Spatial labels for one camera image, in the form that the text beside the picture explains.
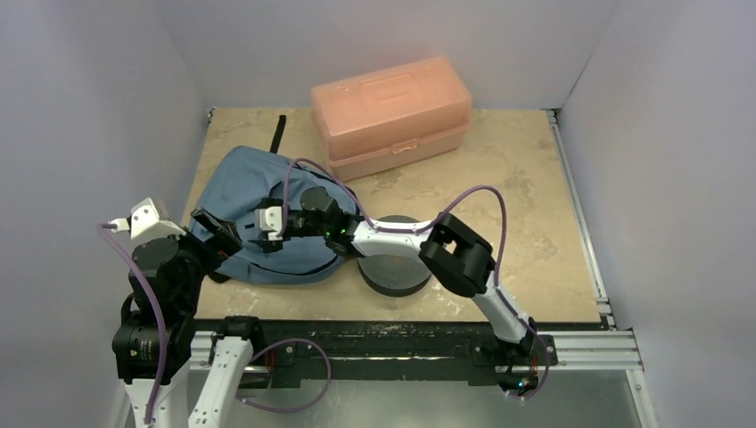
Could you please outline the blue student backpack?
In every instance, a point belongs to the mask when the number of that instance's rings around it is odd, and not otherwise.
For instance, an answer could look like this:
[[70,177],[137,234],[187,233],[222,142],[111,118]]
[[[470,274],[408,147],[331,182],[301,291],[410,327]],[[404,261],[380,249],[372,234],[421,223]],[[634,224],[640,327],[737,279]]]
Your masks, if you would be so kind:
[[262,232],[253,209],[265,198],[284,196],[284,179],[291,164],[278,153],[286,117],[281,115],[270,144],[261,149],[238,146],[219,163],[197,207],[236,225],[242,249],[211,276],[249,284],[311,284],[335,273],[345,259],[329,249],[320,236],[296,237],[280,251],[265,253],[256,244]]

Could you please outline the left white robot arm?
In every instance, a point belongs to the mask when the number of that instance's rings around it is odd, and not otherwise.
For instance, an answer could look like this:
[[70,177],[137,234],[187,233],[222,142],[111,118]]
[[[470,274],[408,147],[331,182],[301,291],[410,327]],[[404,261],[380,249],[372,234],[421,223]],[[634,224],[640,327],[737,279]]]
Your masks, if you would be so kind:
[[118,248],[129,266],[131,294],[112,339],[118,378],[144,427],[222,427],[247,365],[265,356],[256,317],[226,317],[211,335],[210,369],[194,407],[188,375],[201,284],[242,248],[233,223],[197,209],[193,220],[209,232],[201,239],[170,220],[152,199],[114,219],[106,238],[127,232],[136,247]]

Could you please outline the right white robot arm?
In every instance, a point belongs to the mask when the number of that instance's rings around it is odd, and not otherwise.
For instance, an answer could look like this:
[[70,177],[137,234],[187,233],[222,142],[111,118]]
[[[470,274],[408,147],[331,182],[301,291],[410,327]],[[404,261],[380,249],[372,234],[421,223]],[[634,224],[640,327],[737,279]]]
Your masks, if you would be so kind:
[[423,263],[453,294],[471,299],[489,321],[503,356],[521,363],[536,349],[531,317],[514,302],[500,278],[502,252],[449,210],[434,220],[393,223],[342,209],[323,187],[308,189],[296,210],[283,201],[258,215],[274,250],[284,241],[319,236],[341,256],[395,256]]

